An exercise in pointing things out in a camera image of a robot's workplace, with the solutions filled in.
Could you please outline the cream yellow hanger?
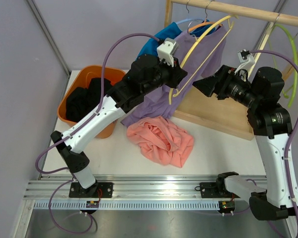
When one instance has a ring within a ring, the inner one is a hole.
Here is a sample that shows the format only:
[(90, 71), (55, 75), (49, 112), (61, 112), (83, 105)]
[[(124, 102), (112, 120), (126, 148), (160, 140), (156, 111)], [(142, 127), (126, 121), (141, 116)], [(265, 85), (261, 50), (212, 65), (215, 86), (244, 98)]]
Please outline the cream yellow hanger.
[(192, 82), (203, 73), (202, 63), (207, 64), (212, 59), (211, 55), (216, 53), (214, 47), (218, 47), (218, 52), (223, 52), (225, 45), (225, 37), (227, 30), (223, 26), (223, 22), (229, 22), (232, 15), (227, 15), (215, 24), (211, 25), (200, 37), (191, 36), (187, 30), (183, 31), (175, 40), (179, 43), (179, 49), (175, 54), (181, 61), (182, 69), (188, 71), (188, 75), (181, 81), (177, 88), (165, 89), (163, 92), (168, 100), (162, 100), (169, 106), (179, 104), (179, 100), (185, 94), (185, 88), (188, 88)]

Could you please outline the pink t shirt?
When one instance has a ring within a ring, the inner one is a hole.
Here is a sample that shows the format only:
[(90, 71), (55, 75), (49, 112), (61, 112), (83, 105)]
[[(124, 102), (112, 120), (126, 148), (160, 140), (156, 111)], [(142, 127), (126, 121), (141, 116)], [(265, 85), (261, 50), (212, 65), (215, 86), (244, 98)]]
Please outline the pink t shirt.
[(163, 166), (182, 168), (194, 147), (192, 135), (161, 116), (139, 120), (127, 128), (126, 135), (143, 156)]

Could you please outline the lime green hanger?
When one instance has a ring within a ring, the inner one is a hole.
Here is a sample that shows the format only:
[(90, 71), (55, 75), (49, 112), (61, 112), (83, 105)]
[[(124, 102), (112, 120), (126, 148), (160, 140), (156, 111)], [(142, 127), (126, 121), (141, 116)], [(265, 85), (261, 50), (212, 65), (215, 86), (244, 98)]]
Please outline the lime green hanger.
[[(290, 33), (290, 31), (281, 24), (274, 24), (272, 27), (273, 32), (275, 28), (280, 28), (286, 35), (293, 55), (293, 62), (296, 66), (298, 66), (298, 49), (296, 45), (296, 39), (298, 36), (298, 33), (296, 33), (294, 36)], [(293, 84), (286, 90), (282, 91), (282, 94), (284, 98), (288, 99), (288, 108), (290, 108), (293, 105), (293, 102), (295, 101), (295, 98), (297, 96), (297, 89), (298, 89), (298, 73), (295, 71), (295, 68), (289, 63), (289, 65), (283, 70), (282, 72), (283, 79), (286, 81), (291, 76), (293, 76)]]

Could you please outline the black t shirt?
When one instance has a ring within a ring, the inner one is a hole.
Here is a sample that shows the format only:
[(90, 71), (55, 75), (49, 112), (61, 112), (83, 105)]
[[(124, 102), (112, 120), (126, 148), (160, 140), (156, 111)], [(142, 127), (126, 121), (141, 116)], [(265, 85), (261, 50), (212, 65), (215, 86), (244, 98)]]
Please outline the black t shirt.
[(77, 87), (66, 99), (66, 119), (79, 122), (98, 106), (101, 96), (101, 78), (92, 78), (87, 88)]

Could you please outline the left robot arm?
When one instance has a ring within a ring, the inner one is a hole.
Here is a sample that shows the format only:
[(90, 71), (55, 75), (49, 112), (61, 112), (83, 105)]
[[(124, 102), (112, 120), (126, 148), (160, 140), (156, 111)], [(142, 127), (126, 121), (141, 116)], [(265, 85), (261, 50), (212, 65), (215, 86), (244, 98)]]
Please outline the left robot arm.
[(93, 197), (98, 189), (98, 181), (88, 166), (90, 160), (84, 153), (88, 143), (109, 124), (141, 104), (145, 95), (162, 85), (176, 88), (186, 76), (187, 72), (180, 67), (177, 58), (168, 63), (153, 55), (142, 55), (131, 64), (122, 80), (108, 90), (95, 109), (73, 128), (51, 134), (58, 153), (78, 181), (84, 196)]

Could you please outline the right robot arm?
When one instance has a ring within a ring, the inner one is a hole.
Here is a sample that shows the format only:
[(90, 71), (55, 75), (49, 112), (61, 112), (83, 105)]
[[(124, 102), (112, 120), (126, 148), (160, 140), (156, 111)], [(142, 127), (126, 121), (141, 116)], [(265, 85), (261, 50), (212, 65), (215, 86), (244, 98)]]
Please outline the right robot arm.
[(219, 174), (215, 185), (217, 194), (243, 199), (260, 221), (298, 216), (298, 187), (288, 145), (294, 129), (289, 112), (279, 104), (284, 87), (282, 74), (265, 66), (249, 82), (242, 80), (234, 68), (223, 65), (213, 76), (193, 85), (207, 97), (232, 98), (247, 107), (247, 119), (266, 173), (266, 188), (247, 182), (236, 172)]

